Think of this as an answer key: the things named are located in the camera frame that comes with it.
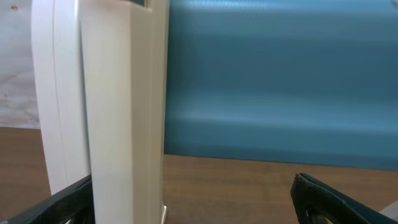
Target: blue plastic surface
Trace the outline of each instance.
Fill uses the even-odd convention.
[[[398,9],[170,0],[165,153],[398,169]]]

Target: white marbled panel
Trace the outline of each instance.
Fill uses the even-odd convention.
[[[40,128],[32,47],[31,0],[0,1],[0,126]]]

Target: black object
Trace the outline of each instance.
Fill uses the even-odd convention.
[[[296,174],[290,194],[300,224],[397,224],[308,174]]]
[[[0,224],[95,224],[91,175]]]

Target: brown wooden surface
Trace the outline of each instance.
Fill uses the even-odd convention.
[[[167,224],[297,223],[294,175],[307,172],[380,210],[398,200],[398,172],[165,156]],[[50,196],[39,130],[0,128],[0,220]]]

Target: white wall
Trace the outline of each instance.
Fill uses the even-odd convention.
[[[0,126],[39,128],[30,43],[31,0],[0,1]]]

